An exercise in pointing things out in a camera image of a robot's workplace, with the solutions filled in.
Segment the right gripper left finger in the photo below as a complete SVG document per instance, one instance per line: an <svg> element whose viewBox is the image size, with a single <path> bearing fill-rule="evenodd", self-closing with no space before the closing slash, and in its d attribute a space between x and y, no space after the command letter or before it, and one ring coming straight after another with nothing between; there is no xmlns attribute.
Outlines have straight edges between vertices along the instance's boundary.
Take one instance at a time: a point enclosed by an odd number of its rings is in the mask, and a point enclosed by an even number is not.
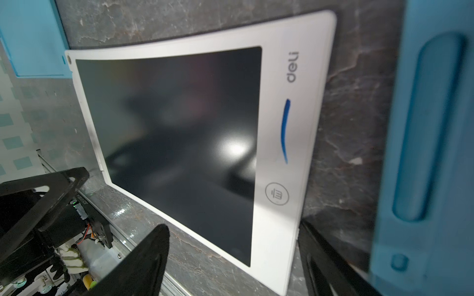
<svg viewBox="0 0 474 296"><path fill-rule="evenodd" d="M87 296L158 296L170 249L168 226L156 226Z"/></svg>

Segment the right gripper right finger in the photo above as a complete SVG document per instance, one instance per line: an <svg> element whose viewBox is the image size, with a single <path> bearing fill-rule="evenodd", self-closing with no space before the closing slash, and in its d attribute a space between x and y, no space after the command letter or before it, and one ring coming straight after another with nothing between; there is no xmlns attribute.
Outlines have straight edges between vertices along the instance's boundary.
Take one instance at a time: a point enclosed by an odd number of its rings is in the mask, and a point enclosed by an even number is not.
<svg viewBox="0 0 474 296"><path fill-rule="evenodd" d="M306 220L300 223L297 241L310 296L380 295Z"/></svg>

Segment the blue front drawing tablet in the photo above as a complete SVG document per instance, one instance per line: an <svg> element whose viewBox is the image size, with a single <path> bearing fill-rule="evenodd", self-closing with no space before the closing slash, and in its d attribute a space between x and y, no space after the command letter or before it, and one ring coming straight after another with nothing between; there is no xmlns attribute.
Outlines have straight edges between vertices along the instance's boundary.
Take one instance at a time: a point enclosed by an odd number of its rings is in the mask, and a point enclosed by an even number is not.
<svg viewBox="0 0 474 296"><path fill-rule="evenodd" d="M384 296L474 293L474 4L408 1L370 256Z"/></svg>

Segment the blue drawing tablet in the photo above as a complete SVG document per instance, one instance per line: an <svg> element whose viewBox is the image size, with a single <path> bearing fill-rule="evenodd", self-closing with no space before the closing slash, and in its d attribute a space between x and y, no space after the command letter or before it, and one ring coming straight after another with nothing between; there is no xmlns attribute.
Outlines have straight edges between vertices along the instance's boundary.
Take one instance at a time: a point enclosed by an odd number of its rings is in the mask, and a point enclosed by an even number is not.
<svg viewBox="0 0 474 296"><path fill-rule="evenodd" d="M474 4L408 1L370 256L384 296L474 293Z"/></svg>
<svg viewBox="0 0 474 296"><path fill-rule="evenodd" d="M1 43L18 78L72 77L55 1L1 1Z"/></svg>

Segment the white drawing tablet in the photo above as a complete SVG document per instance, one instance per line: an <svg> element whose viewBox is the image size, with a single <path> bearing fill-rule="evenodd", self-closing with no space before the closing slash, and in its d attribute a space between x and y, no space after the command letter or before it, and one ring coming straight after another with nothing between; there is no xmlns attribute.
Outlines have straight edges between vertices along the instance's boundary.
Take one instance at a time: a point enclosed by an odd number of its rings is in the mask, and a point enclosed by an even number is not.
<svg viewBox="0 0 474 296"><path fill-rule="evenodd" d="M67 51L105 183L285 295L336 24Z"/></svg>

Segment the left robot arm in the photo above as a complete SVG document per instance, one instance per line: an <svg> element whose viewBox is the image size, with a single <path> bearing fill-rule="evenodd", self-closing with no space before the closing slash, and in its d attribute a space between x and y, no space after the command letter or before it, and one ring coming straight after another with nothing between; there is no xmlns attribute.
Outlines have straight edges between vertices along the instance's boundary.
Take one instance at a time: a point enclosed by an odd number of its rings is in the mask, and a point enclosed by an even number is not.
<svg viewBox="0 0 474 296"><path fill-rule="evenodd" d="M83 168L1 183L1 295L52 296L87 272L77 247L112 248L109 222L80 193Z"/></svg>

